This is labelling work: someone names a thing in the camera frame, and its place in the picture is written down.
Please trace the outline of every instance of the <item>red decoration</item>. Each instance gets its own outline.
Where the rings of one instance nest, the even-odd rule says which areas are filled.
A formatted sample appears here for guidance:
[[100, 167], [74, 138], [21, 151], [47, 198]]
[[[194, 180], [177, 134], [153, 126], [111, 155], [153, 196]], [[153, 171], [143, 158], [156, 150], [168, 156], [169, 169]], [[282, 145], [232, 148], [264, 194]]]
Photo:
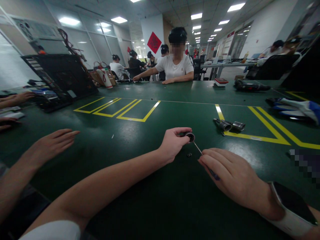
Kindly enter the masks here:
[[147, 46], [153, 51], [155, 54], [157, 53], [159, 47], [161, 46], [160, 39], [155, 35], [154, 32], [151, 33]]

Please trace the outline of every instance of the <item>hand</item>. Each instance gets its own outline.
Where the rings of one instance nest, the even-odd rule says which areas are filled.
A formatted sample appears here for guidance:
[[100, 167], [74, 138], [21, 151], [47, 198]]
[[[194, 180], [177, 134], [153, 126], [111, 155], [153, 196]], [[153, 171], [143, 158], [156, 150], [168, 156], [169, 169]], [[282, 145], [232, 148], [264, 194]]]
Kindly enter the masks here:
[[[16, 119], [16, 118], [0, 118], [0, 123], [1, 122], [7, 122], [7, 121], [16, 122], [17, 120], [18, 119]], [[9, 125], [9, 124], [0, 126], [0, 131], [3, 131], [3, 130], [8, 129], [10, 127], [11, 127], [11, 125]]]
[[182, 146], [186, 145], [190, 141], [189, 137], [181, 137], [178, 135], [179, 133], [183, 132], [192, 132], [192, 129], [188, 127], [172, 128], [168, 129], [164, 134], [162, 144], [158, 150], [162, 155], [167, 157], [167, 163], [173, 162], [175, 156], [180, 152]]
[[24, 92], [16, 95], [15, 98], [12, 99], [16, 105], [19, 105], [21, 103], [24, 103], [28, 101], [30, 98], [34, 98], [33, 92]]
[[210, 148], [202, 151], [199, 163], [210, 172], [204, 164], [219, 177], [217, 187], [236, 203], [250, 208], [270, 220], [279, 220], [284, 210], [276, 203], [270, 186], [262, 181], [250, 164], [242, 157], [224, 149]]
[[61, 129], [36, 141], [22, 156], [21, 160], [41, 167], [50, 159], [65, 151], [73, 143], [80, 131]]
[[174, 83], [173, 78], [165, 80], [165, 81], [162, 82], [162, 84], [169, 84], [169, 83]]

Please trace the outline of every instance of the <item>metal cylinder part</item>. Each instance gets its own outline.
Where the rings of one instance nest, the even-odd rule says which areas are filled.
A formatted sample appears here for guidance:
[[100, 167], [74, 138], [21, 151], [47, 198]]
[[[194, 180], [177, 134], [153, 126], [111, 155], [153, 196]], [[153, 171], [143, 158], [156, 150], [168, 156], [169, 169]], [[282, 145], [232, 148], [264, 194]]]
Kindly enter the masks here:
[[234, 122], [232, 124], [233, 129], [235, 129], [239, 132], [242, 132], [244, 130], [245, 126], [246, 126], [246, 124], [240, 123], [240, 122]]

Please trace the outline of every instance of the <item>power drill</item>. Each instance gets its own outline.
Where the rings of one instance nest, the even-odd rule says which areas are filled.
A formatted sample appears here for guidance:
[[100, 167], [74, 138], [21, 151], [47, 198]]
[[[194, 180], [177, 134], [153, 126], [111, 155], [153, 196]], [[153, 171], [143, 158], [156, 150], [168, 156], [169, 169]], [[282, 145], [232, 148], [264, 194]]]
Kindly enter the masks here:
[[245, 83], [244, 81], [237, 79], [234, 81], [234, 86], [239, 91], [267, 91], [270, 90], [270, 86], [263, 86], [259, 84]]

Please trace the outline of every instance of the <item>green table surface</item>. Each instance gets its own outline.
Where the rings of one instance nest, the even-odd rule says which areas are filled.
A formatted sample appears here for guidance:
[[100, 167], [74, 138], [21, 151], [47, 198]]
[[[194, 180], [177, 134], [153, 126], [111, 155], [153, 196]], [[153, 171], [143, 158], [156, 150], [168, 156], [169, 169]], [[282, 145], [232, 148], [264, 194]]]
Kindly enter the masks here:
[[[313, 180], [286, 155], [289, 149], [303, 147], [270, 120], [264, 116], [290, 145], [223, 137], [212, 121], [218, 118], [215, 104], [219, 104], [226, 120], [246, 123], [243, 134], [275, 138], [247, 106], [262, 107], [302, 142], [320, 144], [318, 127], [282, 118], [265, 102], [266, 98], [283, 97], [283, 93], [237, 92], [232, 82], [216, 88], [211, 81], [124, 83], [99, 91], [50, 114], [37, 107], [24, 109], [23, 124], [0, 135], [1, 160], [12, 166], [39, 138], [62, 128], [80, 130], [74, 145], [43, 166], [31, 182], [53, 201], [88, 175], [157, 149], [166, 129], [186, 126], [193, 129], [200, 149], [217, 147], [239, 154], [261, 179], [282, 183], [320, 209], [320, 192]], [[134, 99], [142, 99], [123, 115], [142, 119], [157, 101], [161, 102], [145, 122], [117, 119], [125, 110], [114, 117], [73, 111], [100, 99], [82, 108], [92, 111], [115, 98], [122, 99], [100, 113], [114, 114]], [[199, 157], [193, 144], [184, 146], [173, 163], [105, 207], [87, 230], [98, 239], [289, 239], [257, 213], [226, 197], [197, 162]]]

